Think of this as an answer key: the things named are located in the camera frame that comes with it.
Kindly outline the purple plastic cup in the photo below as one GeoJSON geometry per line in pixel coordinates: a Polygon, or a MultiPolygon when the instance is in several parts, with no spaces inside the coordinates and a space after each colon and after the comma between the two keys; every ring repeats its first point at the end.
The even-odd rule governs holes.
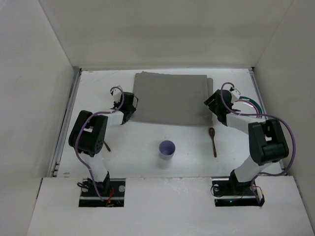
{"type": "Polygon", "coordinates": [[[159,145],[159,155],[163,160],[169,160],[174,156],[176,147],[175,144],[170,140],[165,140],[159,145]]]}

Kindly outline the grey cloth placemat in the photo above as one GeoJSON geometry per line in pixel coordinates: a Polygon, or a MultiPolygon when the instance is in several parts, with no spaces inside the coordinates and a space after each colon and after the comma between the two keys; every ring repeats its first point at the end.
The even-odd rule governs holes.
{"type": "Polygon", "coordinates": [[[136,122],[181,126],[212,126],[204,102],[213,94],[207,75],[135,74],[133,93],[139,99],[131,119],[136,122]]]}

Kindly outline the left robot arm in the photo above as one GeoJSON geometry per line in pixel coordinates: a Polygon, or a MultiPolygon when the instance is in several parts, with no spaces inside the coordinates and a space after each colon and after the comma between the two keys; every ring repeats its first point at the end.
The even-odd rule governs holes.
{"type": "Polygon", "coordinates": [[[68,138],[68,144],[74,148],[79,161],[88,168],[90,177],[83,187],[96,188],[99,193],[109,188],[109,172],[100,157],[105,145],[106,130],[110,126],[123,125],[136,111],[138,98],[132,92],[122,92],[120,100],[106,112],[92,113],[81,110],[68,138]]]}

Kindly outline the brown wooden fork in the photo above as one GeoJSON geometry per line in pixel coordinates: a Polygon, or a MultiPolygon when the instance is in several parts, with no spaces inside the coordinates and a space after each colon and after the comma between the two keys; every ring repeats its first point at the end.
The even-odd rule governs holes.
{"type": "Polygon", "coordinates": [[[111,148],[108,146],[108,144],[104,141],[104,145],[105,145],[105,147],[106,147],[106,149],[109,151],[109,152],[111,152],[111,148]]]}

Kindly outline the white plate green rim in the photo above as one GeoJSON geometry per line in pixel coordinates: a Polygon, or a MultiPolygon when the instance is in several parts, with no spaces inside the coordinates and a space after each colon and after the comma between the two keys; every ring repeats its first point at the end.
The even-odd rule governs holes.
{"type": "Polygon", "coordinates": [[[263,118],[261,106],[253,99],[241,96],[233,105],[233,109],[243,114],[255,114],[256,118],[263,118]]]}

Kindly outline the brown wooden spoon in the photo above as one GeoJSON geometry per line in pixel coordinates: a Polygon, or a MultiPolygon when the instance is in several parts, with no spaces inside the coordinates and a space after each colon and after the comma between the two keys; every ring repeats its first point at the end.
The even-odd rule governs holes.
{"type": "Polygon", "coordinates": [[[212,141],[213,154],[214,154],[214,157],[216,158],[217,157],[217,150],[216,150],[216,146],[215,146],[215,130],[214,130],[214,128],[210,127],[208,130],[208,133],[209,133],[209,136],[210,136],[211,141],[212,141]]]}

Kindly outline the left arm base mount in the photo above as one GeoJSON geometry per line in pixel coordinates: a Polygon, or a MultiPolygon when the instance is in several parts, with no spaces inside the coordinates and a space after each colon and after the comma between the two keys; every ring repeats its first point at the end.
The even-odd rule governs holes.
{"type": "Polygon", "coordinates": [[[81,188],[79,207],[124,207],[126,179],[110,179],[105,188],[101,188],[100,182],[96,184],[102,200],[90,179],[77,183],[81,188]]]}

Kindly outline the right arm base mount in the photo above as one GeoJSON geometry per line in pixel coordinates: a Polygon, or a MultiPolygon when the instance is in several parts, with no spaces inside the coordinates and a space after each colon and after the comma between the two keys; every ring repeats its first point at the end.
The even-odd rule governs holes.
{"type": "Polygon", "coordinates": [[[216,207],[262,207],[265,203],[264,193],[255,182],[233,190],[227,178],[215,178],[210,190],[216,207]]]}

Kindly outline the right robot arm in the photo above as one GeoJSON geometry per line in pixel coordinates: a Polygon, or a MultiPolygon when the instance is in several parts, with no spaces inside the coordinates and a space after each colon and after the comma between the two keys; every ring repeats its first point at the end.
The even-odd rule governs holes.
{"type": "Polygon", "coordinates": [[[249,115],[233,109],[234,102],[239,98],[240,93],[235,88],[218,89],[204,101],[221,124],[247,134],[249,139],[248,158],[231,171],[227,181],[217,183],[214,194],[218,197],[237,196],[250,191],[255,178],[266,167],[289,155],[282,129],[287,124],[275,116],[249,115]]]}

